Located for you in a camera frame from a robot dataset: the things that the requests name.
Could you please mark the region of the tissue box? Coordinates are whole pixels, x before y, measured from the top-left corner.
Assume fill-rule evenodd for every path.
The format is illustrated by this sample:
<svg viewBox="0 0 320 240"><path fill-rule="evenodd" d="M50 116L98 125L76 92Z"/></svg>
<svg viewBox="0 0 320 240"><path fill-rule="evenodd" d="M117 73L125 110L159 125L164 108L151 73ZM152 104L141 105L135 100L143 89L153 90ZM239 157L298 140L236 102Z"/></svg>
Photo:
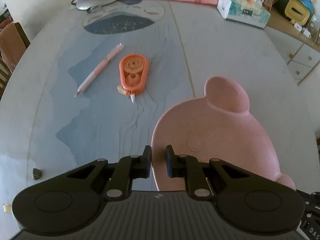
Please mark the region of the tissue box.
<svg viewBox="0 0 320 240"><path fill-rule="evenodd" d="M261 0L219 0L217 9L225 20L245 23L264 29L271 14Z"/></svg>

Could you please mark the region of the small dark pebble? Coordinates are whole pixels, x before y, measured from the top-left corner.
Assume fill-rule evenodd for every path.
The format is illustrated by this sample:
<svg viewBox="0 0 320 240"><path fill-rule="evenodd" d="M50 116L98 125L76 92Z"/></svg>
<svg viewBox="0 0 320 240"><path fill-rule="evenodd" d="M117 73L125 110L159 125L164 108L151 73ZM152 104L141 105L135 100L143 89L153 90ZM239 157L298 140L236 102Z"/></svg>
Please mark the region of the small dark pebble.
<svg viewBox="0 0 320 240"><path fill-rule="evenodd" d="M38 168L33 168L32 175L33 175L33 180L39 180L42 178L42 171L39 170Z"/></svg>

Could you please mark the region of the white drawer cabinet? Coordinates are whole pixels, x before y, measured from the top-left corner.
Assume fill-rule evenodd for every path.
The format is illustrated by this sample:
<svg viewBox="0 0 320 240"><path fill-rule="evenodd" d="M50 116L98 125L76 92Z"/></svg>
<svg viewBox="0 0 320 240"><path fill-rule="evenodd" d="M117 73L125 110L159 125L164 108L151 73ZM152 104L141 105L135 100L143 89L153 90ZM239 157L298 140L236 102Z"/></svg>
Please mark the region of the white drawer cabinet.
<svg viewBox="0 0 320 240"><path fill-rule="evenodd" d="M319 45L274 9L264 32L276 46L297 85L319 66Z"/></svg>

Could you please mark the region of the orange correction tape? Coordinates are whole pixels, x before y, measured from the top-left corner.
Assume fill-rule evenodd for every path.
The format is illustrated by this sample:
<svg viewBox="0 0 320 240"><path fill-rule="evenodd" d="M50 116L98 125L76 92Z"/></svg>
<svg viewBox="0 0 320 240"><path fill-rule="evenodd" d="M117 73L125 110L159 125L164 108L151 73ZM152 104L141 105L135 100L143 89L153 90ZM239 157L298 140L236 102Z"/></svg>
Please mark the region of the orange correction tape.
<svg viewBox="0 0 320 240"><path fill-rule="evenodd" d="M128 54L119 63L120 85L118 92L135 103L144 90L148 78L149 61L142 54Z"/></svg>

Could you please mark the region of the pink pen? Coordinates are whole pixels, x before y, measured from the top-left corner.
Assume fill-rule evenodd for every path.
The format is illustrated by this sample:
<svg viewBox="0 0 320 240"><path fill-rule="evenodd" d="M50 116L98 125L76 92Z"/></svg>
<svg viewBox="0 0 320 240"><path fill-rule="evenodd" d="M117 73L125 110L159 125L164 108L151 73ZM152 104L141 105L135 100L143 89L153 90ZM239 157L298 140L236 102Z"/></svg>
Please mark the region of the pink pen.
<svg viewBox="0 0 320 240"><path fill-rule="evenodd" d="M82 82L78 87L74 97L76 98L80 93L84 92L87 87L93 82L93 80L104 70L104 68L110 63L110 61L123 50L124 45L118 44L114 47L110 53L94 68L94 70L89 74L88 77Z"/></svg>

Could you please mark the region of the pink bear-shaped plate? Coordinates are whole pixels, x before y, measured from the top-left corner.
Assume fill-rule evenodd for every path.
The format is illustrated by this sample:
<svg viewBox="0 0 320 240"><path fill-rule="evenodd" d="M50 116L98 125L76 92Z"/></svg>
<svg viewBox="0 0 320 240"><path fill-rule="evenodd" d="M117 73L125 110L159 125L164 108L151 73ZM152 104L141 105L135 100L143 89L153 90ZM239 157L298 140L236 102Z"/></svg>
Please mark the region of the pink bear-shaped plate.
<svg viewBox="0 0 320 240"><path fill-rule="evenodd" d="M295 189L292 178L281 172L274 146L249 108L248 95L238 83L215 76L206 81L203 97L167 110L158 120L151 141L157 189L185 188L183 179L167 174L167 145L176 155L191 155L203 163L219 158Z"/></svg>

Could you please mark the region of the wooden chair with towel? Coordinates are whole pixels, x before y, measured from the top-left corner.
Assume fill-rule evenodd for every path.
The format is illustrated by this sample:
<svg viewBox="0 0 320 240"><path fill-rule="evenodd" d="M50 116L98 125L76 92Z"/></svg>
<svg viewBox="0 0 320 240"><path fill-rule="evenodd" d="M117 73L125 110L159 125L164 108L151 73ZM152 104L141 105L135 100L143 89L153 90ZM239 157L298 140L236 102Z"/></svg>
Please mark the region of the wooden chair with towel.
<svg viewBox="0 0 320 240"><path fill-rule="evenodd" d="M1 96L29 45L20 23L11 22L1 30Z"/></svg>

